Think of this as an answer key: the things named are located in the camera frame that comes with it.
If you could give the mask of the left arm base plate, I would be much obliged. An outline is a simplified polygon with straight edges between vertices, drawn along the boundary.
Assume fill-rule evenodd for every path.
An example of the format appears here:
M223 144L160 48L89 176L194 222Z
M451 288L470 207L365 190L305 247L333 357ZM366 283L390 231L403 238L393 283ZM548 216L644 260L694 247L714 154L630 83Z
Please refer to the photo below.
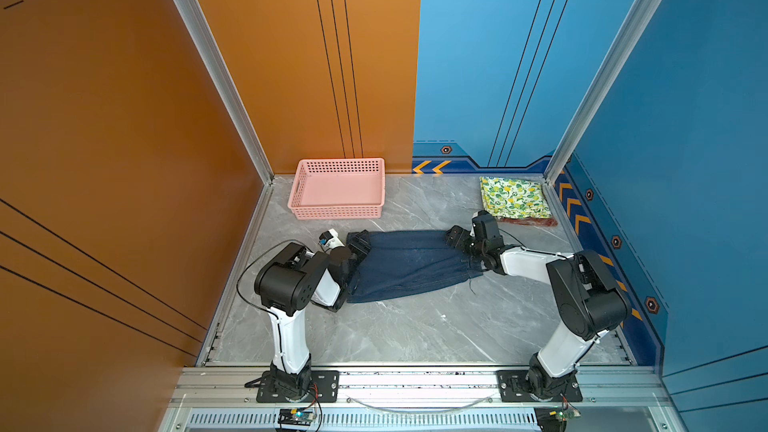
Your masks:
M262 403L309 404L317 399L322 405L338 400L339 372L337 370L311 370L311 377L298 387L279 382L270 371L260 377L256 401Z

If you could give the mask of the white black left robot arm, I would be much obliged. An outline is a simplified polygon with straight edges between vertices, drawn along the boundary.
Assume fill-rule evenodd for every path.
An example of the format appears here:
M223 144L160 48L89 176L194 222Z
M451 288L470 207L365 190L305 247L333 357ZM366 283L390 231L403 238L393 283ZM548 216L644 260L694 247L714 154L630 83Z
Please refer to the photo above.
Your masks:
M371 250L369 239L350 237L345 243L333 229L320 235L320 246L313 252L288 240L256 276L254 292L270 318L274 339L270 369L259 381L268 400L315 397L305 309L315 304L338 311L358 287L360 264Z

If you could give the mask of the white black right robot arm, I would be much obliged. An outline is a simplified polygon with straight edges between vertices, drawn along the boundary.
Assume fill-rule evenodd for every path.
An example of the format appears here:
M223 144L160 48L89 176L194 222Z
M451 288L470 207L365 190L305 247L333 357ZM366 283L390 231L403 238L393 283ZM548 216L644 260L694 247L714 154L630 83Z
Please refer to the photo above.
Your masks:
M559 315L552 336L532 355L525 371L497 373L505 402L582 399L577 366L605 335L619 327L632 307L600 255L582 250L570 255L507 245L496 226L473 231L454 226L447 243L481 261L487 270L551 287Z

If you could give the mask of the dark navy skirt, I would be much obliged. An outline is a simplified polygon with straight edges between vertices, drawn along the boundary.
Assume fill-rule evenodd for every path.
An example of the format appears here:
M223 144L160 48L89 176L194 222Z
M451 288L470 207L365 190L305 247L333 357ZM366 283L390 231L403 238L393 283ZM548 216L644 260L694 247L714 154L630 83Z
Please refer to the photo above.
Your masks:
M375 231L352 280L350 303L414 296L483 275L479 259L450 247L440 230Z

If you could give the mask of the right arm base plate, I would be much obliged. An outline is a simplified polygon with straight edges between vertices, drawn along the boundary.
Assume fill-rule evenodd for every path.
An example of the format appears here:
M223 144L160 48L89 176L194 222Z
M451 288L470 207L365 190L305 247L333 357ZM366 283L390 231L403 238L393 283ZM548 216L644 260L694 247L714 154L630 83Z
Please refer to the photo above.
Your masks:
M584 400L577 371L553 378L541 369L509 369L496 372L497 386L503 402L580 403Z

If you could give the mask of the lemon print skirt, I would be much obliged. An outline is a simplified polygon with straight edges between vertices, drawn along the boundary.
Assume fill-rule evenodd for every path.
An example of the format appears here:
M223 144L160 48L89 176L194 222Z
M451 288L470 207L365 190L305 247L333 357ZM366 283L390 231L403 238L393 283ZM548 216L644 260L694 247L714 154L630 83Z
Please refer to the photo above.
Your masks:
M496 218L524 220L552 217L542 186L536 181L481 177L480 194L484 210Z

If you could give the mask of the red plaid skirt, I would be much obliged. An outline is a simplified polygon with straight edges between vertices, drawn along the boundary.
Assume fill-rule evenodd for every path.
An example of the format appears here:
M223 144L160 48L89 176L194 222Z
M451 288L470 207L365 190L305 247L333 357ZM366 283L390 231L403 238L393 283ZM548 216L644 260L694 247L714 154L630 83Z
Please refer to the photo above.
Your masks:
M556 226L558 226L558 221L554 217L548 217L548 218L536 218L536 217L507 218L507 217L497 217L496 220L498 222L508 223L508 224L512 224L512 225L519 225L519 226L535 226L535 227L556 227Z

